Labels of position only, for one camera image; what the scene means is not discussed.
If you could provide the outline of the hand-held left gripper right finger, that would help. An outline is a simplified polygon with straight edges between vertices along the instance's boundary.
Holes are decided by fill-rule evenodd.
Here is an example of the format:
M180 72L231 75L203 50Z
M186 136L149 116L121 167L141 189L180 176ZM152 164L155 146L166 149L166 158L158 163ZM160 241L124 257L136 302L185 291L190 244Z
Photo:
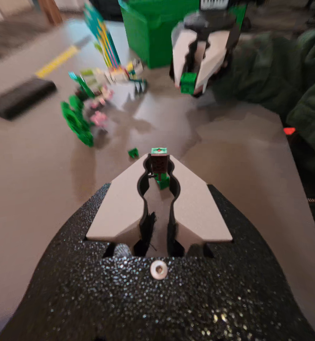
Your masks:
M210 187L174 156L168 156L169 190L173 195L167 226L167 250L182 257L192 245L232 243L233 237Z

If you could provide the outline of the green plastic bin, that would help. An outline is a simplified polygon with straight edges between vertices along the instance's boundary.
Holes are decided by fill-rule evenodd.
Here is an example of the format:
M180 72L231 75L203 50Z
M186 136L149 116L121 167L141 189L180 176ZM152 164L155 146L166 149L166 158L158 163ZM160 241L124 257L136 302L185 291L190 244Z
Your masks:
M184 28L184 18L199 10L199 1L118 1L129 47L150 69L172 61L172 35ZM243 19L247 2L243 10Z

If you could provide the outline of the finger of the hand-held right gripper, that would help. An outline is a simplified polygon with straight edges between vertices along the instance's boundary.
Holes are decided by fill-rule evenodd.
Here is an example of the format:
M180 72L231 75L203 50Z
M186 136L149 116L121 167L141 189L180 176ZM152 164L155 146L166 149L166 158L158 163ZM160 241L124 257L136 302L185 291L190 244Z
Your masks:
M198 48L198 34L190 29L181 28L172 35L172 61L170 78L180 89L180 79L184 72L196 73L195 53Z
M206 42L200 41L195 53L195 71L197 73L195 91L205 89L209 79L217 74L224 64L227 54L229 30L210 33Z

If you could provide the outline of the colourful lego peacock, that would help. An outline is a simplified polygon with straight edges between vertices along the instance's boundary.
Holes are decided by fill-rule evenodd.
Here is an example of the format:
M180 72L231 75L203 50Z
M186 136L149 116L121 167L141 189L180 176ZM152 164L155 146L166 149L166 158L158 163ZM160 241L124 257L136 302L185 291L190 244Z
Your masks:
M110 31L101 14L90 2L85 3L83 12L87 27L96 38L94 46L103 57L106 69L87 69L81 71L79 75L69 72L69 77L78 84L77 94L94 98L106 86L126 83L134 86L136 93L144 93L147 89L147 81L140 77L143 73L141 60L133 59L126 66L122 65Z

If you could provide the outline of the black bar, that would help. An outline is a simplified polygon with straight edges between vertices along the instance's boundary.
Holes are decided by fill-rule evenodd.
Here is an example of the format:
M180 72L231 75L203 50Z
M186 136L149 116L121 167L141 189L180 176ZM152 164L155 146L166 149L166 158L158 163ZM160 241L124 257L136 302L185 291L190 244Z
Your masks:
M53 81L32 77L0 94L0 118L11 121L56 91Z

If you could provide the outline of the green lego brick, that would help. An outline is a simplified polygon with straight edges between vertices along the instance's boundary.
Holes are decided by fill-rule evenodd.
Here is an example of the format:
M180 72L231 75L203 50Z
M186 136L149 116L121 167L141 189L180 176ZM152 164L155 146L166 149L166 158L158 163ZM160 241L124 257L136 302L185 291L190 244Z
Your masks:
M193 95L195 91L197 74L194 72L184 72L180 79L180 91L182 94Z

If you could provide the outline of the pink lego flower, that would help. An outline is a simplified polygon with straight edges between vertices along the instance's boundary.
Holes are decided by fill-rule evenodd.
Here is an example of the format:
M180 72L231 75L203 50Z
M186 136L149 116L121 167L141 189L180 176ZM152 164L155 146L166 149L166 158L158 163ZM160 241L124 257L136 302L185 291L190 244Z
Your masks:
M93 98L90 107L96 109L99 106L105 106L106 103L112 99L113 94L114 91L112 89L102 87L101 90L94 93L95 97Z
M97 110L95 113L90 117L90 121L97 127L105 129L107 126L108 116Z

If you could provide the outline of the wooden post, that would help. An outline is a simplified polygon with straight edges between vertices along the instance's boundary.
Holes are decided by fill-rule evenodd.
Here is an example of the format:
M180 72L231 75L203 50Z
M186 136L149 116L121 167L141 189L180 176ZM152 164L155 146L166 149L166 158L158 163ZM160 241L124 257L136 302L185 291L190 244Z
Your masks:
M59 26L63 19L54 0L38 0L40 10L51 26Z

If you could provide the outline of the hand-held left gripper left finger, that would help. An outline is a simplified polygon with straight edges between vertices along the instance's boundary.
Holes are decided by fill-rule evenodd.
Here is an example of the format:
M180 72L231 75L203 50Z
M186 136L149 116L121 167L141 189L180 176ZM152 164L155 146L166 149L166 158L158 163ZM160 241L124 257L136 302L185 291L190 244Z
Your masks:
M127 245L135 256L145 256L155 225L144 194L149 189L151 154L145 154L117 176L86 234L88 241Z

